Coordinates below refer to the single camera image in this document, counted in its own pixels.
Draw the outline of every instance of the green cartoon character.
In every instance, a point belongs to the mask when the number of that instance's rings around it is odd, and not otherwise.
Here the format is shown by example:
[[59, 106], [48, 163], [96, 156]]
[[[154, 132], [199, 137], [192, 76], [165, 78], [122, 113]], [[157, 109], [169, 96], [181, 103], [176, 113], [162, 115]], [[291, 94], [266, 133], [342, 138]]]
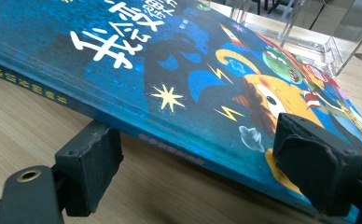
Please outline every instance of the green cartoon character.
[[277, 76], [294, 84], [300, 84], [303, 81], [303, 76], [299, 69], [282, 51], [270, 46], [266, 47], [266, 49], [262, 55], [263, 61]]

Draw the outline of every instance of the book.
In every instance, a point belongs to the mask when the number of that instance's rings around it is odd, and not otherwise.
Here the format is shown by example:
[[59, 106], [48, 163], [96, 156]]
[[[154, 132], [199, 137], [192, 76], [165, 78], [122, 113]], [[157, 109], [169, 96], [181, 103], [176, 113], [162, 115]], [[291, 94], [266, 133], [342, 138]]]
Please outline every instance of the book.
[[194, 0], [1, 1], [0, 78], [313, 215], [272, 157], [278, 115], [362, 142], [332, 78]]

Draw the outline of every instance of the table surface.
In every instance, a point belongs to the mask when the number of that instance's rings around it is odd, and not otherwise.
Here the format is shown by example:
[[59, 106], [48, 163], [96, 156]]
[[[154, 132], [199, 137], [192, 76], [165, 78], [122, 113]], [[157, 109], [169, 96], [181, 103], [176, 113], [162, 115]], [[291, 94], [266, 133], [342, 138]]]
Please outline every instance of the table surface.
[[[362, 61], [353, 57], [337, 81], [362, 114]], [[0, 79], [0, 197], [10, 175], [53, 165], [55, 152], [90, 121]], [[125, 160], [97, 213], [64, 216], [66, 223], [318, 223], [126, 134], [122, 147]]]

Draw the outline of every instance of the clamp jaw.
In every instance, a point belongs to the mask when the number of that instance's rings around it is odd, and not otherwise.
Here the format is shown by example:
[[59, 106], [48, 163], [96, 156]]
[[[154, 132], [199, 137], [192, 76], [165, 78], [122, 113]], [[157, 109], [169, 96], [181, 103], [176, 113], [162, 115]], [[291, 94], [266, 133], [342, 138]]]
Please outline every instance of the clamp jaw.
[[63, 223], [87, 217], [123, 160], [120, 133], [91, 122], [55, 155], [56, 164], [34, 166], [10, 176], [0, 200], [1, 223]]
[[280, 114], [273, 157], [320, 214], [344, 217], [354, 204], [362, 224], [362, 142], [341, 131], [350, 143], [307, 119]]

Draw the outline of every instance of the orange cartoon character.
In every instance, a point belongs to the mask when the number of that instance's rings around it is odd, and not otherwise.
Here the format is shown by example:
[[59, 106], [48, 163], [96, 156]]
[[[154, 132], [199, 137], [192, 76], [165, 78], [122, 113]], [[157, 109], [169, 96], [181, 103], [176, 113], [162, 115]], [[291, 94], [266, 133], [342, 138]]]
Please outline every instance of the orange cartoon character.
[[[323, 127], [311, 109], [308, 91], [290, 85], [277, 77], [265, 75], [247, 75], [243, 78], [243, 94], [233, 98], [251, 111], [251, 120], [271, 138], [274, 137], [277, 119], [280, 113], [289, 113], [311, 120]], [[297, 186], [276, 167], [272, 149], [268, 149], [265, 158], [271, 171], [281, 184], [300, 193]]]

